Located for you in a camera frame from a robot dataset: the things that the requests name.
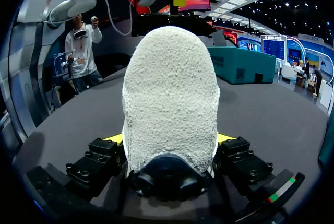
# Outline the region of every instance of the teal box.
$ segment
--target teal box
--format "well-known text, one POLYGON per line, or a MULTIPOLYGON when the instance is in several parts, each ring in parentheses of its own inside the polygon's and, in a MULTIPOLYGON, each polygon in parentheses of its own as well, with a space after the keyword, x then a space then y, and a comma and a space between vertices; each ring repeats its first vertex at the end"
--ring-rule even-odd
POLYGON ((232 84, 272 83, 276 58, 273 55, 234 46, 208 48, 216 75, 232 84))

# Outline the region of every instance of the cable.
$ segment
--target cable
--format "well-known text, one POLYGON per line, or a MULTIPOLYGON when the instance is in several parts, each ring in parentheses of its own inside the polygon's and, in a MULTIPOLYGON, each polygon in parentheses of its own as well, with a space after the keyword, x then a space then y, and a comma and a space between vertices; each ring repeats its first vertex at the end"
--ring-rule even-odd
POLYGON ((129 35, 131 32, 132 32, 132 12, 131 12, 131 5, 132 5, 132 1, 130 1, 130 6, 129 6, 129 12, 130 12, 130 30, 127 32, 127 33, 123 33, 121 31, 119 31, 114 22, 113 22, 113 19, 111 17, 111 14, 110 14, 110 7, 109 7, 109 2, 108 0, 104 0, 105 3, 106 3, 106 6, 107 6, 107 9, 108 9, 108 15, 109 15, 109 20, 110 20, 110 23, 111 25, 113 26, 113 28, 115 29, 116 32, 118 32, 120 35, 123 35, 123 36, 127 36, 129 35))

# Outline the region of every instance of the man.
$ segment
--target man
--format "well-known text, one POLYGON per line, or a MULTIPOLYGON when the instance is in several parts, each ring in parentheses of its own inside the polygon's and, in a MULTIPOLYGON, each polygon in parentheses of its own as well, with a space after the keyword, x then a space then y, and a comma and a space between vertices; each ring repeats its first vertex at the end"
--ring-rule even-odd
POLYGON ((308 57, 305 58, 304 76, 305 76, 305 88, 307 89, 308 79, 309 79, 309 61, 308 61, 308 57))
POLYGON ((315 67, 315 65, 313 65, 313 69, 314 69, 314 74, 317 77, 317 85, 316 85, 316 90, 315 93, 313 94, 314 96, 318 96, 319 95, 319 91, 320 91, 320 85, 321 85, 321 81, 323 79, 323 76, 320 72, 320 70, 318 68, 315 67))
POLYGON ((72 81, 78 93, 85 91, 87 86, 96 86, 102 80, 92 50, 92 43, 99 43, 102 33, 97 17, 91 21, 91 25, 83 23, 81 14, 73 18, 74 28, 65 41, 66 60, 70 63, 72 81))

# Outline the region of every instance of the gray table surface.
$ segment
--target gray table surface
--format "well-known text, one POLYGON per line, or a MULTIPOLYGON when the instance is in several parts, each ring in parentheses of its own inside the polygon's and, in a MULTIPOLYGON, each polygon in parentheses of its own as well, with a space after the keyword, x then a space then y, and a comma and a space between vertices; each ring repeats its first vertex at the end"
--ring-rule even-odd
MULTIPOLYGON (((48 117, 17 155, 15 165, 19 171, 24 174, 35 166, 51 163, 65 173, 65 164, 80 159, 88 150, 88 143, 97 137, 121 133, 124 73, 121 70, 109 76, 104 83, 79 94, 48 117)), ((305 175, 305 181, 285 205, 292 212, 320 176, 317 157, 326 130, 326 114, 309 100, 277 84, 230 85, 218 78, 218 85, 218 131, 243 136, 256 155, 273 162, 274 174, 289 169, 305 175)), ((91 202, 114 209, 117 181, 112 179, 91 202)), ((230 182, 227 184, 233 208, 242 209, 247 200, 238 195, 230 182)), ((221 204, 217 195, 213 188, 192 201, 161 203, 129 193, 123 214, 153 219, 203 219, 211 214, 209 208, 221 204)))

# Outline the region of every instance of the white textured object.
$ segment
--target white textured object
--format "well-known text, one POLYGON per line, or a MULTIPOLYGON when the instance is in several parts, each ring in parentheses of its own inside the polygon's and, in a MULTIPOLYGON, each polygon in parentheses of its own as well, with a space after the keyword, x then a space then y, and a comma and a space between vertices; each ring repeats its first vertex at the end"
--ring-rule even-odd
POLYGON ((210 54, 193 33, 161 27, 138 44, 123 83, 123 142, 138 172, 172 153, 198 173, 217 150, 219 87, 210 54))

